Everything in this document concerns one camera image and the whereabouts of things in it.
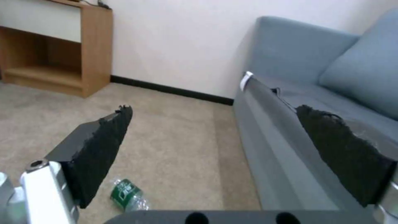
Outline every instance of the white drawer front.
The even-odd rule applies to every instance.
[[[0,26],[81,42],[80,8],[46,0],[0,0]]]

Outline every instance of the green bottle label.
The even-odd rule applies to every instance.
[[[129,181],[128,179],[124,179],[120,183],[118,183],[113,189],[111,193],[111,199],[119,207],[125,210],[130,200],[140,191],[141,189],[131,183],[131,181]]]

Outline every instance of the gray sofa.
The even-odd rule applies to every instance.
[[[398,10],[363,36],[261,17],[245,71],[253,76],[234,111],[262,208],[367,210],[319,156],[296,108],[338,115],[398,160]]]

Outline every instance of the sofa armrest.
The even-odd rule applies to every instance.
[[[357,35],[278,17],[260,17],[245,70],[318,83],[319,75],[357,40]]]

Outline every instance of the plastic water bottle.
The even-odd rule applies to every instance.
[[[111,199],[124,212],[149,209],[150,206],[144,197],[144,193],[131,181],[128,179],[117,179],[113,184],[115,187],[112,190]]]

